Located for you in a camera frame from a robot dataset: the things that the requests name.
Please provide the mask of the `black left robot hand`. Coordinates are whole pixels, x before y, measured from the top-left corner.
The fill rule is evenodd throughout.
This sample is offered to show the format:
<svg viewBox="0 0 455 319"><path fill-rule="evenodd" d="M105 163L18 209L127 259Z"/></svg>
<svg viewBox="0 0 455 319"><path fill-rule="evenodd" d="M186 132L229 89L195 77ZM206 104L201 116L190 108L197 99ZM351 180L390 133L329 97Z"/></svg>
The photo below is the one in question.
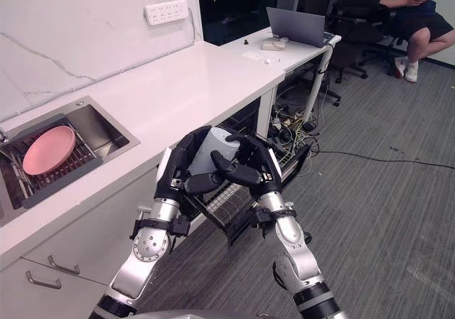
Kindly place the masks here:
<svg viewBox="0 0 455 319"><path fill-rule="evenodd" d="M200 175L191 175L188 172L189 165L211 128L211 125L206 125L186 134L170 154L163 156L159 164L163 173L156 176L155 199L168 198L181 202L183 191L189 195L202 195L217 189L224 183L225 179L219 172Z"/></svg>

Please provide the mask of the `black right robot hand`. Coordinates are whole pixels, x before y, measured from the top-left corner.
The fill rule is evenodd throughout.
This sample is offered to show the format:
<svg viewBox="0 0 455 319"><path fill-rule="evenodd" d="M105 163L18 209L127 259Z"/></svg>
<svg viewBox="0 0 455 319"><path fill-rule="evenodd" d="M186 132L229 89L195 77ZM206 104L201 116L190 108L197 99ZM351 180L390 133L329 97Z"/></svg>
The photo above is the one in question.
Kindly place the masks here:
<svg viewBox="0 0 455 319"><path fill-rule="evenodd" d="M226 159L219 151L212 151L210 157L217 171L224 179L248 187L254 199L282 191L282 172L274 152L253 136L235 133L226 141L238 141L236 162Z"/></svg>

